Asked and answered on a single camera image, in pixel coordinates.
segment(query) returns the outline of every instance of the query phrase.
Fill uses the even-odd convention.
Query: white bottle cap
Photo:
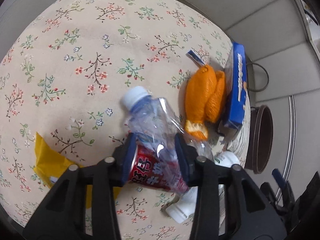
[[[172,217],[178,224],[181,224],[183,221],[185,221],[188,217],[185,213],[182,212],[181,209],[179,209],[176,204],[172,204],[168,206],[165,210],[167,214]]]
[[[122,97],[121,102],[130,111],[131,108],[142,98],[149,96],[147,90],[144,87],[134,87],[130,89]]]

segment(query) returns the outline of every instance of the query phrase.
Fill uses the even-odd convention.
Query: cable
[[[313,15],[312,15],[311,13],[309,13],[307,10],[305,10],[304,8],[303,8],[303,10],[304,10],[304,13],[307,14],[307,15],[311,18],[311,20],[313,20],[313,21],[315,22],[316,25],[319,26],[317,20],[313,17]]]
[[[247,90],[249,90],[249,91],[251,91],[251,92],[261,92],[261,91],[265,90],[265,89],[267,88],[267,86],[269,85],[269,80],[270,80],[268,71],[267,71],[263,66],[261,66],[261,65],[258,64],[258,63],[251,62],[251,63],[247,63],[247,64],[246,64],[246,66],[248,66],[248,65],[257,65],[257,66],[259,66],[260,68],[262,68],[262,69],[265,71],[265,73],[267,74],[267,79],[268,79],[268,81],[267,81],[267,84],[266,84],[263,88],[261,88],[261,89],[252,89],[252,88],[249,88],[249,86],[247,85]]]

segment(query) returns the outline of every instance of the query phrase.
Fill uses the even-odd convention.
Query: yellow plastic bag
[[[52,188],[53,186],[53,183],[50,180],[51,177],[59,178],[70,165],[75,164],[58,152],[52,150],[38,133],[36,134],[35,153],[36,166],[33,168],[33,170],[39,176],[39,178],[41,178],[42,181],[48,186],[48,188]],[[120,187],[113,188],[114,199],[117,198],[120,190]],[[88,185],[86,208],[91,207],[91,199],[92,185]]]

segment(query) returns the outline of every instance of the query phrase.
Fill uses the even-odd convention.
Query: floral tablecloth
[[[20,35],[0,64],[0,203],[25,226],[48,192],[34,173],[35,133],[82,165],[123,144],[127,112],[119,99],[142,85],[166,97],[180,120],[184,89],[197,70],[186,56],[224,67],[230,39],[175,0],[57,0]],[[249,136],[247,105],[246,138]],[[211,133],[213,153],[222,138]],[[238,153],[244,165],[247,152]],[[174,194],[124,187],[116,210],[124,239],[188,239],[192,216],[177,224],[163,212]],[[86,216],[91,231],[90,210]]]

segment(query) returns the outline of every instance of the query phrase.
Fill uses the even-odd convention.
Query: blue box
[[[227,83],[226,110],[222,117],[224,127],[239,130],[243,125],[246,90],[247,68],[244,46],[232,43],[232,49],[227,60],[224,72]]]

